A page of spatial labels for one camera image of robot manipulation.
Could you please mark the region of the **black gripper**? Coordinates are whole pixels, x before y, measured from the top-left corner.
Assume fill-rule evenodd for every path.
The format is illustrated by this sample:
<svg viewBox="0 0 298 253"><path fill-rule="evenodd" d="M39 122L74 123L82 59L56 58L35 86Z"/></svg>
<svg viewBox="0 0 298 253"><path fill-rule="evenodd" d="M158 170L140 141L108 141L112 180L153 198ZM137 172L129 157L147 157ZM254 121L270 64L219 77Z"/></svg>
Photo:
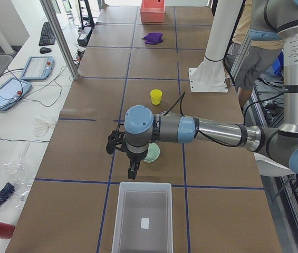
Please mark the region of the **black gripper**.
<svg viewBox="0 0 298 253"><path fill-rule="evenodd" d="M135 180L140 166L140 162L147 156L147 152L133 153L127 152L127 157L130 159L129 169L128 169L128 179Z"/></svg>

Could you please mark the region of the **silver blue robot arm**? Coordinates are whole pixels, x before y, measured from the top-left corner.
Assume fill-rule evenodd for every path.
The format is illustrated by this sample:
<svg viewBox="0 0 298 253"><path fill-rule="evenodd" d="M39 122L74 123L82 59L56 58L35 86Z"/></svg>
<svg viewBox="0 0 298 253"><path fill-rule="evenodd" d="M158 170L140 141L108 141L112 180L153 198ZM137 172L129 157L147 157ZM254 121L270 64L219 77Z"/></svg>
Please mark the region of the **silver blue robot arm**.
<svg viewBox="0 0 298 253"><path fill-rule="evenodd" d="M155 141L190 143L194 139L227 147L244 147L262 154L298 174L298 1L255 1L250 37L284 41L284 119L276 129L224 124L174 113L153 114L142 105L125 115L123 147L130 159L128 178L134 179Z"/></svg>

